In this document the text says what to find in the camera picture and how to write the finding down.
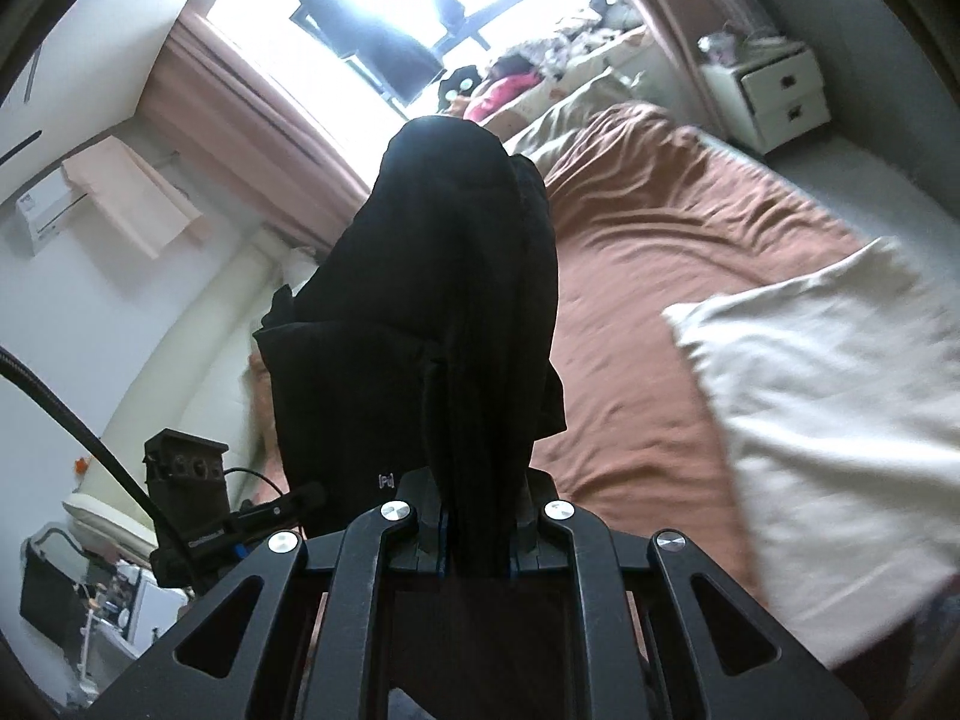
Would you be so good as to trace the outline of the black shirt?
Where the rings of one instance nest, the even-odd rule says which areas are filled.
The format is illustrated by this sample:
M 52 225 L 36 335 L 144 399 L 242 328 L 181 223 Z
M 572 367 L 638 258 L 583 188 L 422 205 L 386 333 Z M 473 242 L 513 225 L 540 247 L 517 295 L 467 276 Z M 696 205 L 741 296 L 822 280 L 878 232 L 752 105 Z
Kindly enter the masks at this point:
M 322 491 L 309 535 L 347 527 L 416 468 L 436 479 L 446 577 L 400 600 L 391 676 L 439 718 L 563 707 L 558 608 L 509 580 L 532 447 L 565 426 L 557 302 L 537 167 L 436 115 L 392 138 L 352 224 L 257 332 L 286 481 Z

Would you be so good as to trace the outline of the white air conditioner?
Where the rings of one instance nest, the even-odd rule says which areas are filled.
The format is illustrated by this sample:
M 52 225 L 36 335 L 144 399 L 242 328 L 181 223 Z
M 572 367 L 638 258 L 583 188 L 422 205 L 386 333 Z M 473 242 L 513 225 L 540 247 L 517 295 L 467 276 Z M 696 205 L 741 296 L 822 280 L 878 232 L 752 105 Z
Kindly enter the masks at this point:
M 67 179 L 62 166 L 50 171 L 16 200 L 16 219 L 25 231 L 32 255 L 39 254 L 64 231 L 85 200 L 86 193 Z

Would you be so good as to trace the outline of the white pillow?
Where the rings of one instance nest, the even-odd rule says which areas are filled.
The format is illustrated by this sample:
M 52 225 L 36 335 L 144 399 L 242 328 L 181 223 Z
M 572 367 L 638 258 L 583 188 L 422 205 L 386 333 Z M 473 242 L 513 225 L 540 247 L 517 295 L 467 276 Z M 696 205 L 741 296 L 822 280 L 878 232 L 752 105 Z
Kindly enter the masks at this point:
M 667 307 L 776 619 L 828 665 L 958 571 L 958 319 L 895 239 Z

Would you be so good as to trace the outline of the brown bed sheet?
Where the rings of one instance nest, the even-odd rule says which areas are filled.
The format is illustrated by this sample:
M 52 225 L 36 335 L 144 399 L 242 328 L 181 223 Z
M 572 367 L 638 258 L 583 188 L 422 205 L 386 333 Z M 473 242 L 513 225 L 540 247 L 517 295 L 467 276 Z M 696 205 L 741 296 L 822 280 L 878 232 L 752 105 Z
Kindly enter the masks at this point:
M 530 468 L 619 530 L 680 528 L 758 589 L 718 428 L 664 310 L 807 275 L 851 255 L 857 239 L 649 104 L 599 115 L 540 177 L 565 426 L 535 442 Z

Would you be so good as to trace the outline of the pink curtain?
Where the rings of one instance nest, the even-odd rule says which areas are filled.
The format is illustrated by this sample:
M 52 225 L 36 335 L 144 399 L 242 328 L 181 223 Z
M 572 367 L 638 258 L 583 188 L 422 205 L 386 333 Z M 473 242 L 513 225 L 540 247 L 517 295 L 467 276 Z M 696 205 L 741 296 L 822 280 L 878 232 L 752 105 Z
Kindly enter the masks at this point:
M 179 153 L 288 238 L 334 247 L 368 186 L 288 94 L 188 8 L 137 112 Z

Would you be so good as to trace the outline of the beige duvet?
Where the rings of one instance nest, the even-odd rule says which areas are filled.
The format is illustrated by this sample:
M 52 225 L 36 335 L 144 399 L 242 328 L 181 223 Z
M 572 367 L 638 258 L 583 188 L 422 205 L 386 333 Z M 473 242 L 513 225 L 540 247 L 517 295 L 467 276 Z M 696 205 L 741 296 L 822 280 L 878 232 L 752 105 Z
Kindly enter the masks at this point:
M 646 71 L 628 75 L 608 68 L 509 138 L 506 153 L 526 156 L 546 176 L 594 117 L 617 104 L 639 101 L 648 91 Z

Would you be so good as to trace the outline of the red plush toy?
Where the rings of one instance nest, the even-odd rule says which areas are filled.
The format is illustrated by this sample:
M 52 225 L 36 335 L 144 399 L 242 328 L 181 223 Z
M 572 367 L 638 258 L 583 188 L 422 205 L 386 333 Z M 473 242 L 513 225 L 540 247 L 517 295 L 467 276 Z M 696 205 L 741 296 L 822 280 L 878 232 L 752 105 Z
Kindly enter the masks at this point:
M 496 114 L 501 107 L 505 107 L 506 104 L 519 98 L 529 89 L 539 86 L 540 83 L 542 83 L 542 76 L 537 71 L 500 78 L 500 80 L 491 83 L 483 93 L 478 94 L 477 98 L 473 98 L 467 104 L 464 117 L 467 121 L 486 121 L 488 117 Z

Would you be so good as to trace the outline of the white nightstand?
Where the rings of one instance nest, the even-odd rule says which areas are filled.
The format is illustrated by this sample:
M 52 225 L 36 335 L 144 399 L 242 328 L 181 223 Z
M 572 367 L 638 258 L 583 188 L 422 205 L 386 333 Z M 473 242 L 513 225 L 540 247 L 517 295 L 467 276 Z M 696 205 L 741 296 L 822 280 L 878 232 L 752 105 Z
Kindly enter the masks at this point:
M 800 41 L 747 44 L 732 67 L 703 64 L 701 78 L 719 110 L 726 140 L 771 153 L 832 121 L 814 51 Z

